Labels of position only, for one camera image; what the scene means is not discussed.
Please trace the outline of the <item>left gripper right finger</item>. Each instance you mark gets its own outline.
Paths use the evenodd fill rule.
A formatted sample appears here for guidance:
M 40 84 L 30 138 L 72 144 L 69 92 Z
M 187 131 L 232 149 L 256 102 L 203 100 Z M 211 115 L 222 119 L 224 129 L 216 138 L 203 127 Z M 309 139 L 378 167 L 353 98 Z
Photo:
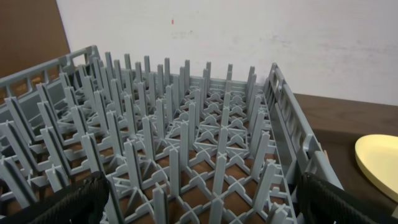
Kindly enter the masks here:
M 297 200 L 307 223 L 397 223 L 397 218 L 367 206 L 310 172 L 302 174 L 297 184 Z

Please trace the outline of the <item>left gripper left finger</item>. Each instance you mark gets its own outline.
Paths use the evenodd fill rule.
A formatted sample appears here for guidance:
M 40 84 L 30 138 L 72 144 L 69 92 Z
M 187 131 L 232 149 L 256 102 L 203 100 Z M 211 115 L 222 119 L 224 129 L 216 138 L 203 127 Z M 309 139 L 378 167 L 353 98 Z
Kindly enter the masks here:
M 109 181 L 96 171 L 71 184 L 43 202 L 37 202 L 21 211 L 1 219 L 3 224 L 99 224 L 109 199 Z

